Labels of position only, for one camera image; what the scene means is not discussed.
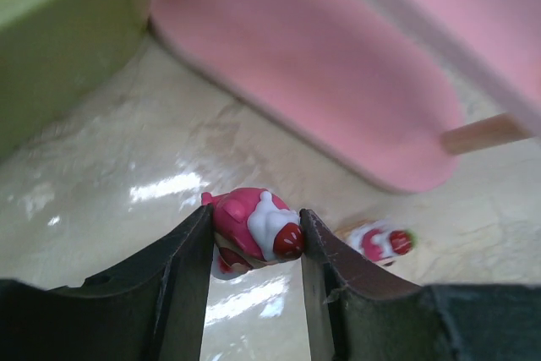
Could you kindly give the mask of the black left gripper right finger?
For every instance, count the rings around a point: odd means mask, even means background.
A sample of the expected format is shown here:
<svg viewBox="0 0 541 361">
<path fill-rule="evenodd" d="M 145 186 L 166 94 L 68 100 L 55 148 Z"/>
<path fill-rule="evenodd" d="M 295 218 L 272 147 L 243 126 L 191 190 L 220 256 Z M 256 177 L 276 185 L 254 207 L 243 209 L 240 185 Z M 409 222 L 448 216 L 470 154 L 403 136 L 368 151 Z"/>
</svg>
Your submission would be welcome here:
<svg viewBox="0 0 541 361">
<path fill-rule="evenodd" d="M 312 210 L 300 216 L 313 360 L 540 358 L 538 286 L 419 286 L 366 260 Z"/>
</svg>

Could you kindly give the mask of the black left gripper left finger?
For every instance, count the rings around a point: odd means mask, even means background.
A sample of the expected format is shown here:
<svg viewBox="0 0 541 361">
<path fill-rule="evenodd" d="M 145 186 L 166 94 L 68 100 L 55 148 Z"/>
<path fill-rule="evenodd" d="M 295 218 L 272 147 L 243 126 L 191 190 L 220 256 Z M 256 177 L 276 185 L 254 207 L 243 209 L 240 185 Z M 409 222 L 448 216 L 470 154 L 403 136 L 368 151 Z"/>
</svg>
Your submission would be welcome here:
<svg viewBox="0 0 541 361">
<path fill-rule="evenodd" d="M 213 257 L 211 208 L 81 287 L 1 281 L 3 360 L 197 360 Z"/>
</svg>

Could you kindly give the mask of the red bear figurine toy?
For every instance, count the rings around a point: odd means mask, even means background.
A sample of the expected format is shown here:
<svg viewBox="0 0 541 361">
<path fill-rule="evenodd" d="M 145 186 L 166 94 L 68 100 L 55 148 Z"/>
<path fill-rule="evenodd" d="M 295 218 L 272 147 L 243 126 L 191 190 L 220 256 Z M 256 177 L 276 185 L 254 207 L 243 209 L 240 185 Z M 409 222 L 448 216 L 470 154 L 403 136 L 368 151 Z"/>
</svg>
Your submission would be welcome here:
<svg viewBox="0 0 541 361">
<path fill-rule="evenodd" d="M 335 235 L 366 260 L 376 265 L 390 266 L 396 258 L 410 253 L 417 246 L 415 234 L 395 227 L 386 220 L 363 220 L 340 227 Z"/>
</svg>

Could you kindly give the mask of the red white figurine toy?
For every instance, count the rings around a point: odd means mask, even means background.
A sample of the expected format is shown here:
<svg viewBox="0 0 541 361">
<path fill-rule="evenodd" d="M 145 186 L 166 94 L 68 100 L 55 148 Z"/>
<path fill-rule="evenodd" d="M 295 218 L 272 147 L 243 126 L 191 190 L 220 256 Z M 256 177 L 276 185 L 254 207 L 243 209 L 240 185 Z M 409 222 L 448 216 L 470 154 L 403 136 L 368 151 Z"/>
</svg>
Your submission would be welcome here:
<svg viewBox="0 0 541 361">
<path fill-rule="evenodd" d="M 216 196 L 204 192 L 201 204 L 212 208 L 215 278 L 231 280 L 303 255 L 299 214 L 269 190 L 239 188 Z"/>
</svg>

